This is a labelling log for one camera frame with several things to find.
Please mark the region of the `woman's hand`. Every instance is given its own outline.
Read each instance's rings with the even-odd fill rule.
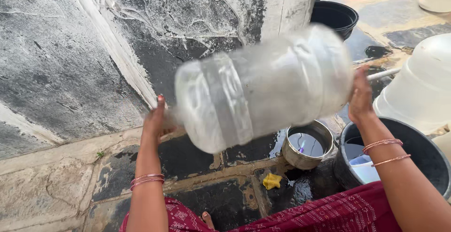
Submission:
[[[348,117],[356,125],[363,120],[377,117],[372,103],[373,90],[366,77],[368,66],[358,68],[354,73],[353,92],[349,100]]]
[[[163,129],[165,98],[162,95],[158,96],[158,106],[152,110],[144,120],[143,134],[141,139],[151,139],[157,144],[161,143],[161,137],[172,131],[172,129]]]

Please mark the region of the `maroon printed dress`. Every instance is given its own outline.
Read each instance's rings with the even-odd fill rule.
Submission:
[[[196,214],[172,198],[165,198],[169,231],[213,232]],[[125,232],[128,213],[119,232]],[[286,209],[230,230],[247,231],[367,231],[400,232],[380,181],[324,199]]]

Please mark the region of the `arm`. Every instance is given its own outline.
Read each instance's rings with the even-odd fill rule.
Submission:
[[[158,107],[150,113],[143,127],[141,146],[136,159],[135,177],[145,174],[161,174],[158,145],[166,133],[161,129],[165,99],[158,96]],[[133,189],[127,232],[168,231],[168,216],[160,181],[146,182]]]
[[[394,138],[376,116],[365,69],[358,69],[349,118],[357,125],[365,145]],[[384,144],[368,151],[373,163],[383,162],[405,151],[398,144]],[[451,207],[410,158],[376,166],[388,203],[404,232],[451,231]]]

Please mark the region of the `woman's right hand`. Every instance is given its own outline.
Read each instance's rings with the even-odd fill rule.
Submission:
[[[373,109],[373,90],[367,80],[367,72],[368,66],[363,66],[358,68],[354,73],[354,84],[349,100],[348,117],[356,125],[360,125],[364,120],[377,117]]]

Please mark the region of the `transparent plastic jug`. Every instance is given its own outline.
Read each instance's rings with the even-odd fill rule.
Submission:
[[[352,62],[329,28],[312,25],[266,43],[183,64],[175,76],[177,118],[207,153],[340,110]]]

